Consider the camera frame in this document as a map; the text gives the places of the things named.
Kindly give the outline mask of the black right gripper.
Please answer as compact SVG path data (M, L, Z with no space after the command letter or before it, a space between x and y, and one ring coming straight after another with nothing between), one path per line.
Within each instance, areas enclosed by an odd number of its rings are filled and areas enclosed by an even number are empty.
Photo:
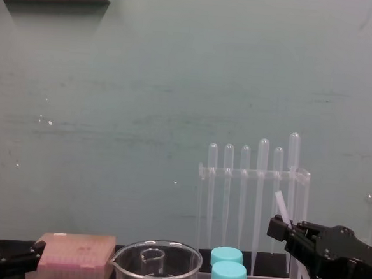
M269 221L267 235L285 241L285 251L296 258L313 279L372 279L372 247L343 226L329 227L302 221Z

